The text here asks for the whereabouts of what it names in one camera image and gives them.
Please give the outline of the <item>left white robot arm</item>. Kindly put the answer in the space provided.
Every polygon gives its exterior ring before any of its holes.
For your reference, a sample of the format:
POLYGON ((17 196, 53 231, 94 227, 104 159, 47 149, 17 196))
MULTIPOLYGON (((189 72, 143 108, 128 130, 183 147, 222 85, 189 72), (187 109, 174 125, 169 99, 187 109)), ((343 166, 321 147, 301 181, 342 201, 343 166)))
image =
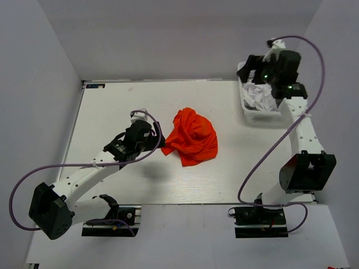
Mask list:
POLYGON ((153 153, 164 147, 165 139, 158 121, 150 124, 134 121, 98 153, 92 163, 80 168, 65 180, 51 185, 39 184, 33 194, 29 216, 46 236, 55 240, 75 224, 114 225, 126 227, 134 218, 126 218, 117 201, 107 194, 96 194, 89 200, 80 198, 98 183, 138 162, 143 152, 153 153))

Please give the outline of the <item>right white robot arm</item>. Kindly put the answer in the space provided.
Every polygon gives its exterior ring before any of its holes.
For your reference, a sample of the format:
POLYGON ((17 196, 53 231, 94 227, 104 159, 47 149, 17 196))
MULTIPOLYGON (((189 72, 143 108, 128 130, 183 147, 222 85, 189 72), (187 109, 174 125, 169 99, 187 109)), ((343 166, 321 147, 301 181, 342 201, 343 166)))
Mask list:
POLYGON ((307 91, 297 82, 300 61, 300 54, 292 50, 268 57, 250 55, 237 72, 242 82, 253 72, 254 83, 271 86, 271 95, 287 127, 283 136, 291 143, 292 156, 280 169, 278 183, 247 203, 255 206, 254 219, 262 224, 273 218, 272 208, 294 204, 297 197, 322 190, 337 164, 335 155, 324 150, 312 125, 307 91))

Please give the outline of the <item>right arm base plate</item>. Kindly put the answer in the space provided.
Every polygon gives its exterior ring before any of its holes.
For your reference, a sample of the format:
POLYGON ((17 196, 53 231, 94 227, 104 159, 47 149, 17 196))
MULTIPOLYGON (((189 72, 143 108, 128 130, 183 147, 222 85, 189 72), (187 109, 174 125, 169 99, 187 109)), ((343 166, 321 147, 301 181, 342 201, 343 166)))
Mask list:
POLYGON ((288 237, 283 209, 231 207, 228 215, 234 218, 234 232, 237 239, 288 237))

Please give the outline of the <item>white t shirt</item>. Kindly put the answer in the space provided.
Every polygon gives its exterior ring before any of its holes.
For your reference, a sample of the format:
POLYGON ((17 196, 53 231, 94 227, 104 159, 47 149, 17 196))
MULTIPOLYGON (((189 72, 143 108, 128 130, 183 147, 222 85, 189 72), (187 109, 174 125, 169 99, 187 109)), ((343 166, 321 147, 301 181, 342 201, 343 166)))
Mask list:
POLYGON ((257 111, 274 112, 277 111, 276 101, 271 94, 269 84, 253 84, 247 82, 242 85, 243 99, 245 104, 257 111))

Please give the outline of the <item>orange t shirt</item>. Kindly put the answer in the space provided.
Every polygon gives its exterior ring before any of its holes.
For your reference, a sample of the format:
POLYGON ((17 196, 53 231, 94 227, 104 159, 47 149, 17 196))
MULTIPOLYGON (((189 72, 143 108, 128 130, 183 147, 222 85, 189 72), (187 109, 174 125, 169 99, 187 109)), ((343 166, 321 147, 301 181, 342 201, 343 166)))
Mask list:
POLYGON ((173 131, 165 140, 162 153, 176 151, 183 167, 216 158, 218 138, 212 123, 192 108, 183 108, 173 119, 173 131))

